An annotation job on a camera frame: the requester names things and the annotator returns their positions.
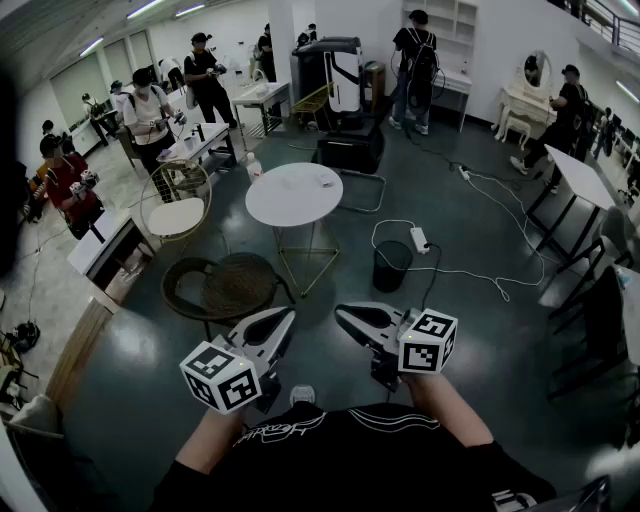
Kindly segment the white cloth bag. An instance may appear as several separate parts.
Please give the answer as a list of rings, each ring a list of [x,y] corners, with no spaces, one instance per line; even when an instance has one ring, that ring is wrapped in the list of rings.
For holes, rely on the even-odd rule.
[[[63,438],[58,407],[44,394],[37,395],[24,405],[6,426],[19,432]]]

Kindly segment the round white table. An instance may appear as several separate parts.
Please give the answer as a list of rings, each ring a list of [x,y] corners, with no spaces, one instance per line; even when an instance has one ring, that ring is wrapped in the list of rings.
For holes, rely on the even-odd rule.
[[[293,173],[312,175],[317,185],[301,192],[283,190],[278,178]],[[322,188],[319,177],[332,179],[334,185]],[[272,229],[277,254],[302,298],[309,294],[341,253],[327,217],[337,209],[343,193],[342,179],[334,170],[314,163],[296,162],[267,171],[246,194],[248,213]],[[309,230],[308,241],[299,247],[287,246],[286,234],[298,228]]]

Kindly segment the person's right forearm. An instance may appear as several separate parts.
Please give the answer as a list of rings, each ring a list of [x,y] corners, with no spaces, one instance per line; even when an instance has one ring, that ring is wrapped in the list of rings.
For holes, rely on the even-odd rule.
[[[404,373],[416,409],[446,428],[462,445],[489,445],[494,437],[471,406],[442,374]]]

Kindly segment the person's left forearm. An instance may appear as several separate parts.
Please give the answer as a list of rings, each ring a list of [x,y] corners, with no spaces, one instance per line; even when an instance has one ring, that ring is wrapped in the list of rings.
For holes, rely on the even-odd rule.
[[[245,408],[227,415],[209,408],[175,461],[201,474],[209,474],[241,436],[245,416]]]

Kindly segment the white low cabinet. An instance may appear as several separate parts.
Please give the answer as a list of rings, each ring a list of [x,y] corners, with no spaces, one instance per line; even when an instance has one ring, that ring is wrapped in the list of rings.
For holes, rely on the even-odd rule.
[[[91,283],[93,297],[111,313],[116,313],[122,300],[114,299],[107,288],[120,269],[128,271],[126,260],[136,249],[148,259],[156,254],[130,213],[105,211],[90,225],[67,261]]]

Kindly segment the black trash bin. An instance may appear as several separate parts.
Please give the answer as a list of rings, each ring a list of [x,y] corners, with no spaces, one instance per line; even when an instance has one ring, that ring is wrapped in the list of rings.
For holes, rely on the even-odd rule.
[[[409,247],[398,241],[384,241],[375,246],[373,286],[380,292],[392,293],[400,288],[413,262]]]

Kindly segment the black office chair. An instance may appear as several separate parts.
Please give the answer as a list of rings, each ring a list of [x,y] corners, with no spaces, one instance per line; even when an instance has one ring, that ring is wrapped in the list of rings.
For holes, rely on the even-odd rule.
[[[362,178],[380,185],[374,208],[340,204],[352,212],[377,213],[383,203],[387,181],[377,174],[385,151],[386,140],[381,131],[385,114],[353,114],[339,120],[334,131],[327,132],[316,144],[311,162],[336,169],[341,176]]]

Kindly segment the white vanity with mirror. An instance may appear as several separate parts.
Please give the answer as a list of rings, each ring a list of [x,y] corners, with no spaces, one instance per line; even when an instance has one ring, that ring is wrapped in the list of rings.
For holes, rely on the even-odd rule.
[[[550,98],[554,89],[553,66],[544,50],[531,51],[516,67],[511,83],[500,92],[499,113],[491,126],[494,139],[505,141],[511,118],[530,127],[530,133],[545,130],[556,119]]]

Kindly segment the black slatted chair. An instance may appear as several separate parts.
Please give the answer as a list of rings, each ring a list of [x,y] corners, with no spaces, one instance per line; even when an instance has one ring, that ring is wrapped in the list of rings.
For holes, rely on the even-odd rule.
[[[627,359],[628,350],[622,347],[625,334],[624,300],[617,270],[615,266],[608,266],[587,291],[550,315],[554,318],[574,310],[574,313],[553,331],[554,335],[578,320],[582,320],[584,325],[584,335],[580,341],[584,346],[584,352],[556,369],[552,377],[569,373],[589,362],[592,366],[566,381],[555,391],[551,391],[547,395],[548,401],[577,391]]]

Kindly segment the white sink table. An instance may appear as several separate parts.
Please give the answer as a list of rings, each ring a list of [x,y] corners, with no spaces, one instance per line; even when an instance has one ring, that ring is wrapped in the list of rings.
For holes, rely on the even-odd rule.
[[[291,107],[290,84],[279,82],[256,82],[231,99],[236,115],[238,108],[256,110],[260,121],[246,133],[251,137],[265,138],[283,124],[283,114]]]

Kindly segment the white desk with shelves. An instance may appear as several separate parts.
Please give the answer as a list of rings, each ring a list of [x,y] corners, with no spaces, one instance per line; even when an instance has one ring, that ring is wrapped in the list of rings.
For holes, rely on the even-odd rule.
[[[476,0],[403,0],[404,15],[423,10],[437,39],[439,72],[433,103],[456,111],[462,131],[472,88],[472,63],[479,5]]]

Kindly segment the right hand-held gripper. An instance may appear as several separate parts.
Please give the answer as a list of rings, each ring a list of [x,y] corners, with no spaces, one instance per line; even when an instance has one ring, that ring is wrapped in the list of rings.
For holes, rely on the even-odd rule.
[[[334,316],[374,352],[371,376],[389,391],[397,389],[402,374],[439,374],[454,350],[458,319],[432,309],[403,313],[380,302],[355,302],[336,306]],[[378,328],[389,326],[378,341]]]

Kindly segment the black wicker chair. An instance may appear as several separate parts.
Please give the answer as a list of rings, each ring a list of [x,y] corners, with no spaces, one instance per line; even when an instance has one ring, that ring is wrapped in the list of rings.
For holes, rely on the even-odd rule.
[[[179,293],[181,280],[192,274],[201,277],[196,302]],[[279,288],[292,304],[296,302],[288,283],[269,261],[248,252],[232,253],[218,261],[183,258],[165,272],[161,282],[165,303],[179,315],[203,323],[208,341],[213,339],[212,324],[233,327],[269,308]]]

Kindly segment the black metal railing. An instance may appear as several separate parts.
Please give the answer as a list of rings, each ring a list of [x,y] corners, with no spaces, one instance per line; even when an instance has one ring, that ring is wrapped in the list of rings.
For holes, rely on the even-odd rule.
[[[640,54],[640,0],[546,0],[612,44]]]

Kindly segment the person's black shirt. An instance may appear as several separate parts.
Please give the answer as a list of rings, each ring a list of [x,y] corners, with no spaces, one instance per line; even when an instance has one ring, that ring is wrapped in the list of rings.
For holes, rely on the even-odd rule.
[[[497,442],[465,447],[411,407],[302,403],[249,428],[207,474],[174,462],[149,512],[508,512],[555,496]]]

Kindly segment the white long table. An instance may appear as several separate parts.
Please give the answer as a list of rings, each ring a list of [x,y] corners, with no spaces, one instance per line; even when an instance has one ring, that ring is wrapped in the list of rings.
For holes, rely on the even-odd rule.
[[[191,151],[185,148],[183,142],[189,136],[194,138],[194,147]],[[191,134],[186,137],[175,142],[169,149],[163,150],[157,161],[164,164],[189,160],[202,165],[212,158],[214,172],[221,173],[229,172],[237,165],[230,127],[227,123],[196,124]]]

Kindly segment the white square table black legs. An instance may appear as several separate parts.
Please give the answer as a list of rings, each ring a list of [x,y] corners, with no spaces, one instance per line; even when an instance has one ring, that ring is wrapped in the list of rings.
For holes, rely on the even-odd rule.
[[[545,149],[551,157],[555,167],[562,174],[566,184],[569,186],[572,196],[552,226],[549,228],[545,227],[536,216],[536,210],[551,194],[552,184],[549,183],[526,211],[526,216],[527,219],[537,226],[543,233],[543,238],[535,247],[535,250],[540,252],[546,246],[551,246],[567,261],[570,261],[577,255],[578,250],[595,224],[600,212],[608,210],[613,207],[615,203],[612,195],[605,187],[598,173],[592,167],[587,166],[585,163],[576,160],[572,156],[569,156],[552,146],[545,145]],[[592,206],[592,210],[575,244],[571,250],[567,252],[553,238],[553,235],[560,224],[564,221],[577,199],[581,199],[589,203]]]

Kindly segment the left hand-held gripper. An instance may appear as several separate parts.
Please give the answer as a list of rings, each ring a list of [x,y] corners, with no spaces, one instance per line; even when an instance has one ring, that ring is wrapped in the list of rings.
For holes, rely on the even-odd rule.
[[[280,393],[275,365],[294,324],[293,307],[272,308],[244,318],[227,336],[202,342],[180,363],[194,398],[222,414],[248,405],[267,413]]]

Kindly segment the white vanity stool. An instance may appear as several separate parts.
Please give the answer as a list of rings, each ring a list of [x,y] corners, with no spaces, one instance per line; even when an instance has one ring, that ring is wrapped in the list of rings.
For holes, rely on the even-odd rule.
[[[518,145],[521,151],[525,150],[525,146],[531,136],[531,125],[524,120],[509,115],[507,117],[502,142],[505,143],[510,131],[514,131],[519,134]]]

